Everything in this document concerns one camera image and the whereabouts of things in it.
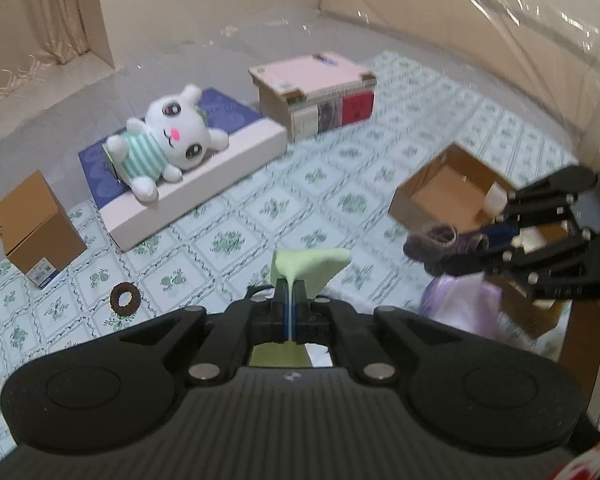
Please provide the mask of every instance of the stuffed toy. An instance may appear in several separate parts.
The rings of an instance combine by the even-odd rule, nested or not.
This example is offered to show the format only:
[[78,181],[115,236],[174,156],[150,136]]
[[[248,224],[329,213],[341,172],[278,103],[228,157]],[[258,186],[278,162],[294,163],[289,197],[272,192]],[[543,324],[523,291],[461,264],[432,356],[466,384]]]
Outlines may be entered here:
[[224,150],[229,136],[207,128],[197,106],[202,90],[187,85],[181,94],[169,95],[149,105],[144,121],[130,118],[126,132],[104,143],[116,174],[141,202],[158,199],[156,181],[182,180],[182,172],[202,162],[207,150]]

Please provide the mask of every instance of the plush toy eye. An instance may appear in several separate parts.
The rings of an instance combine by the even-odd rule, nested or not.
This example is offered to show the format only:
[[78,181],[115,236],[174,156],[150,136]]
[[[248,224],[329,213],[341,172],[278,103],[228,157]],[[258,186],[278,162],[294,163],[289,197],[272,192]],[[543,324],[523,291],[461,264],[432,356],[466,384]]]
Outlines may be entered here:
[[199,144],[192,144],[187,148],[185,156],[187,158],[194,158],[195,156],[198,156],[201,152],[202,146],[200,146]]
[[162,107],[162,113],[168,117],[176,116],[181,110],[182,108],[180,108],[180,105],[176,101],[171,101]]

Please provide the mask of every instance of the green and white striped shirt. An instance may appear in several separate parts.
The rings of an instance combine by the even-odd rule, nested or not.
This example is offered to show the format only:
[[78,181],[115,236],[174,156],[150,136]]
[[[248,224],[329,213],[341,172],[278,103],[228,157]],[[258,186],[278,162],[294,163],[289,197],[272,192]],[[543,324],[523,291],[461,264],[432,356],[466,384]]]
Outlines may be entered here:
[[164,152],[151,134],[122,134],[129,146],[129,154],[122,162],[129,178],[148,176],[158,180],[167,165]]

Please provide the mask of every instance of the brown ring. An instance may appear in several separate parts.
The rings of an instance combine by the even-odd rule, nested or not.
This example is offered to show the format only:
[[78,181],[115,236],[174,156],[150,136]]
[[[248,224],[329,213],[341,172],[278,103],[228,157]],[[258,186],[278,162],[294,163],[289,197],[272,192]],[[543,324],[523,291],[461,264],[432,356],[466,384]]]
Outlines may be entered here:
[[[125,292],[131,293],[131,300],[125,306],[120,306],[120,296],[122,296]],[[111,289],[109,303],[113,312],[118,314],[120,317],[127,317],[135,314],[136,310],[140,308],[140,301],[140,291],[133,283],[122,282]]]

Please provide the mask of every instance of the embroidered mouth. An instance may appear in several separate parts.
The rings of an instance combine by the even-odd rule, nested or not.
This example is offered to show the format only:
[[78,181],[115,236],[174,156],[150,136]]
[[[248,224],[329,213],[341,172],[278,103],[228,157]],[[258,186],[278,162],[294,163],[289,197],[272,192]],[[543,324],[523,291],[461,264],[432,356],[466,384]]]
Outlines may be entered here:
[[167,137],[167,139],[169,140],[169,145],[173,148],[173,144],[171,143],[171,137],[167,135],[167,130],[163,130],[162,132],[164,133],[164,136]]

